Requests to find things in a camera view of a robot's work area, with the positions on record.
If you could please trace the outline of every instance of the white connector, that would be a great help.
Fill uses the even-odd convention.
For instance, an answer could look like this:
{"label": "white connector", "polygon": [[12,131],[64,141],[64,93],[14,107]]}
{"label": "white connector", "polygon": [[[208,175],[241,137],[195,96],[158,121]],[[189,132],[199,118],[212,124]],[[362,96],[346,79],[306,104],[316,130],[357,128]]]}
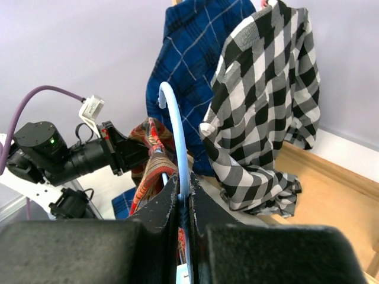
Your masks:
{"label": "white connector", "polygon": [[96,118],[99,115],[105,101],[98,96],[93,95],[92,97],[85,100],[79,111],[79,117],[84,121],[86,125],[100,138],[100,132],[96,126]]}

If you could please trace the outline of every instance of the blue plaid shirt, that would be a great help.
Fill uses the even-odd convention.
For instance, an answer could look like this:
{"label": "blue plaid shirt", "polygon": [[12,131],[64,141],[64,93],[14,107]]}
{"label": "blue plaid shirt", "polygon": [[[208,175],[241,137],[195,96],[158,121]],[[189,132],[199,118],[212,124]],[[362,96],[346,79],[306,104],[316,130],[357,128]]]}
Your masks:
{"label": "blue plaid shirt", "polygon": [[198,131],[213,98],[210,81],[225,39],[253,12],[250,0],[186,0],[166,11],[163,46],[147,83],[147,114],[172,132],[168,109],[158,106],[159,85],[168,82],[179,104],[187,149],[194,155],[193,171],[200,175],[214,175]]}

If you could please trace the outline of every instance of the plaid shirt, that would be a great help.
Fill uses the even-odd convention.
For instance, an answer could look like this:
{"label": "plaid shirt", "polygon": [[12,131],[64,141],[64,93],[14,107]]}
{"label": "plaid shirt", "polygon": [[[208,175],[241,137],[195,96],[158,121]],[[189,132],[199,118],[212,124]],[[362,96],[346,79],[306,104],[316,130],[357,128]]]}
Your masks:
{"label": "plaid shirt", "polygon": [[270,0],[228,37],[200,132],[231,210],[293,215],[301,186],[275,158],[284,140],[312,148],[319,82],[304,8]]}
{"label": "plaid shirt", "polygon": [[147,84],[147,114],[172,132],[168,109],[158,106],[159,85],[168,82],[178,101],[195,173],[214,175],[198,126],[213,97],[210,81],[224,41],[254,11],[250,0],[186,0],[166,11],[163,46]]}

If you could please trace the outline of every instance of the plastic hanger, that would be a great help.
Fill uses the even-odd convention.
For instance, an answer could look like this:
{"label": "plastic hanger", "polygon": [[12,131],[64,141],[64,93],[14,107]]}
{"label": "plastic hanger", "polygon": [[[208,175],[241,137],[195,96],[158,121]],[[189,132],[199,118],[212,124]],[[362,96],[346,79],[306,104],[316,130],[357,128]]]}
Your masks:
{"label": "plastic hanger", "polygon": [[168,111],[171,119],[172,130],[174,132],[176,155],[178,158],[178,169],[179,169],[179,185],[180,194],[178,195],[180,204],[180,223],[185,234],[185,258],[187,261],[188,271],[191,271],[191,259],[190,259],[190,232],[188,226],[188,216],[189,216],[189,206],[188,206],[188,196],[190,194],[190,175],[188,171],[188,158],[187,158],[187,147],[184,140],[184,132],[182,119],[176,102],[176,97],[171,86],[167,82],[162,82],[159,87],[159,107],[166,108],[168,105]]}

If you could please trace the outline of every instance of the orange patterned fabric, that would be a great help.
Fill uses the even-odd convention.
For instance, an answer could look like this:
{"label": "orange patterned fabric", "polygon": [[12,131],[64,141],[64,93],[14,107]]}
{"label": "orange patterned fabric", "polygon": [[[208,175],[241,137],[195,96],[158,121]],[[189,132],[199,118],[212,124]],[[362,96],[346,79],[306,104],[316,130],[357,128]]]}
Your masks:
{"label": "orange patterned fabric", "polygon": [[[147,163],[131,171],[131,177],[137,186],[130,208],[130,215],[144,207],[163,188],[162,174],[170,178],[175,171],[176,155],[172,133],[156,118],[147,118],[129,135],[149,148],[150,159]],[[178,254],[185,260],[185,238],[182,229],[178,233]]]}

